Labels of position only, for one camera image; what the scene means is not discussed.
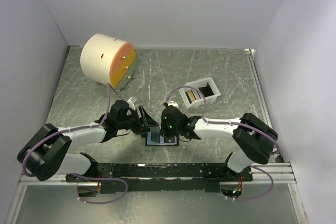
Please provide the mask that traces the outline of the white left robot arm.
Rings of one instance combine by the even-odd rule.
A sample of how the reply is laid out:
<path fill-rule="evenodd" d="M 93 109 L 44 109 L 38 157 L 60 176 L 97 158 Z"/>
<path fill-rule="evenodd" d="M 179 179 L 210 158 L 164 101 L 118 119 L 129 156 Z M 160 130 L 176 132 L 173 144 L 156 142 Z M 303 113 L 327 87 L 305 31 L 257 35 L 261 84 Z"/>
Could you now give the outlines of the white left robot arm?
<path fill-rule="evenodd" d="M 61 128 L 43 125 L 19 151 L 17 160 L 27 176 L 45 181 L 56 174 L 79 174 L 85 181 L 96 179 L 100 173 L 98 162 L 85 152 L 72 154 L 75 148 L 104 143 L 117 137 L 120 130 L 135 135 L 146 135 L 158 126 L 143 106 L 133 109 L 123 100 L 117 100 L 98 120 L 77 127 Z"/>

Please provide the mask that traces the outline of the white card tray box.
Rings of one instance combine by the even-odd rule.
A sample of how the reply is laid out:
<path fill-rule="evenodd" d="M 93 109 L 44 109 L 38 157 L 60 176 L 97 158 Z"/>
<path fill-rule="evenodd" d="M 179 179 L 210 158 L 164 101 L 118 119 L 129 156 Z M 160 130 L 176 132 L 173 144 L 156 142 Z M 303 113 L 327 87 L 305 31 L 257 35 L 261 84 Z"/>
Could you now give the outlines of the white card tray box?
<path fill-rule="evenodd" d="M 205 97 L 207 104 L 212 104 L 219 96 L 221 96 L 221 93 L 212 77 L 207 77 L 196 81 L 188 82 L 185 84 L 185 86 L 198 89 L 201 92 L 201 94 Z M 193 103 L 189 103 L 188 98 L 185 94 L 185 92 L 188 90 L 193 89 L 191 88 L 179 89 L 179 93 L 187 109 L 198 108 L 199 106 L 204 105 L 204 100 L 201 95 L 200 95 L 201 99 Z"/>

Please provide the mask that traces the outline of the grey credit card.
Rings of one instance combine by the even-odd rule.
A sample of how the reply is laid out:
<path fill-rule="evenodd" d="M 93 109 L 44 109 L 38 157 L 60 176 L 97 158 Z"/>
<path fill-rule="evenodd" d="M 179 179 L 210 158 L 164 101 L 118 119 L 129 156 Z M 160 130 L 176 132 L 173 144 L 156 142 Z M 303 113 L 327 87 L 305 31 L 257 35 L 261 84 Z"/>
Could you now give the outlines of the grey credit card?
<path fill-rule="evenodd" d="M 159 143 L 160 142 L 160 127 L 159 126 L 152 127 L 150 133 L 151 133 L 150 140 L 154 143 Z"/>

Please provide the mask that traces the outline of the black card holder wallet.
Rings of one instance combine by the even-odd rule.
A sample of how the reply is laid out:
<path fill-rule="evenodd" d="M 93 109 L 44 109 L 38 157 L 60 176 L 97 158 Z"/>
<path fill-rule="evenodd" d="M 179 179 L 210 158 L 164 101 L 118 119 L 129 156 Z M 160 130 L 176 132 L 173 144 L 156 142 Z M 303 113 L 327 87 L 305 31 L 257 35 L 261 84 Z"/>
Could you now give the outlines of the black card holder wallet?
<path fill-rule="evenodd" d="M 150 140 L 151 133 L 147 132 L 145 137 L 145 145 L 146 146 L 179 146 L 179 138 L 177 136 L 174 137 L 163 137 L 160 133 L 160 142 L 154 143 Z"/>

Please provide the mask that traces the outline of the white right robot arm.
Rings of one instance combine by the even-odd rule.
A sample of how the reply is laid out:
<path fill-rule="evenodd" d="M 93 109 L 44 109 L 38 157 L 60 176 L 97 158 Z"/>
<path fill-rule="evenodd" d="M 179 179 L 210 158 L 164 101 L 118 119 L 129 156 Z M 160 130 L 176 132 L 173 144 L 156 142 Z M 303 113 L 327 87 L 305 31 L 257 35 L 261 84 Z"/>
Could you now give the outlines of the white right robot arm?
<path fill-rule="evenodd" d="M 203 115 L 188 117 L 178 108 L 168 105 L 161 114 L 161 134 L 164 137 L 181 135 L 188 140 L 234 140 L 239 149 L 229 155 L 223 167 L 223 176 L 230 181 L 253 163 L 267 164 L 274 150 L 279 151 L 278 134 L 251 113 L 235 119 L 214 120 Z"/>

